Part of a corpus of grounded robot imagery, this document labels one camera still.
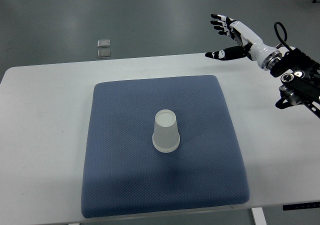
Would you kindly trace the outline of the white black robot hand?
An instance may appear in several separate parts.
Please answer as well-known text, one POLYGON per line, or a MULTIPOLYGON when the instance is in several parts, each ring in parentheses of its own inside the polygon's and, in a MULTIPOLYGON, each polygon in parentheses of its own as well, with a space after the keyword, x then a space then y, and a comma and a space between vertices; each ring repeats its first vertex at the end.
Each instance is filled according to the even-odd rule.
POLYGON ((279 49, 264 44, 263 40, 242 22, 225 15, 212 14, 213 28, 219 35, 234 40, 237 45, 219 51, 207 52, 207 58, 219 61, 231 61, 247 57, 256 61, 261 69, 269 70, 282 55, 279 49))

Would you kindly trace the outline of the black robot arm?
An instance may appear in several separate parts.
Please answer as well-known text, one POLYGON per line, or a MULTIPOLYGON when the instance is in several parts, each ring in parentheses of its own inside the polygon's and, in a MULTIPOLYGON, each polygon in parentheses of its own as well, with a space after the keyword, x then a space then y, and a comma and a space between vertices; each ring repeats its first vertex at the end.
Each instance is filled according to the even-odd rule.
POLYGON ((304 105, 314 115, 320 116, 320 64, 298 48, 287 44, 287 31, 281 22, 274 24, 274 31, 279 40, 276 48, 287 49, 284 55, 273 52, 264 66, 275 78, 280 78, 280 99, 275 103, 278 109, 304 105))

